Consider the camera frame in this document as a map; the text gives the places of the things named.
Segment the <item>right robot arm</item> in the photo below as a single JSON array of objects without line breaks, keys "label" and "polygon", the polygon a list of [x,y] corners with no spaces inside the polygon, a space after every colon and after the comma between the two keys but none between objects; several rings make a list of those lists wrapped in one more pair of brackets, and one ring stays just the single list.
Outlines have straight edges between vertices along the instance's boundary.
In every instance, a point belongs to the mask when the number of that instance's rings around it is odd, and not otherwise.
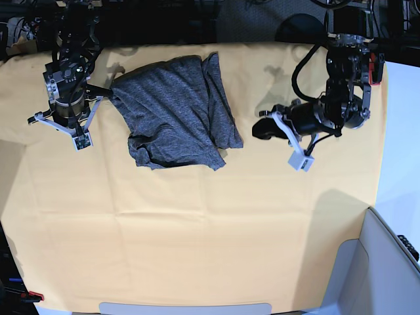
[{"label": "right robot arm", "polygon": [[93,1],[64,2],[52,62],[43,73],[49,109],[28,118],[30,125],[42,123],[69,135],[77,150],[93,144],[89,126],[101,100],[112,96],[111,90],[89,83],[102,52],[95,35],[98,8]]}]

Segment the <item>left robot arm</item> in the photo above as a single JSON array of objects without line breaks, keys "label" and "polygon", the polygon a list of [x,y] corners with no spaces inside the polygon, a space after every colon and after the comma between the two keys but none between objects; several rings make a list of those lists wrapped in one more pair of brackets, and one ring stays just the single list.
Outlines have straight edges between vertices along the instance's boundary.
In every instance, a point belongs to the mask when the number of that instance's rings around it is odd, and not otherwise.
[{"label": "left robot arm", "polygon": [[[339,138],[344,128],[357,129],[370,117],[370,64],[374,62],[367,35],[367,12],[351,1],[316,1],[325,10],[323,21],[309,14],[294,14],[276,31],[276,40],[310,43],[311,49],[296,65],[291,86],[297,99],[289,106],[276,104],[259,112],[252,135],[260,140],[273,137],[291,142],[310,136],[304,156],[310,156],[317,143]],[[318,97],[304,94],[298,77],[320,47],[327,50],[328,74],[325,91]]]}]

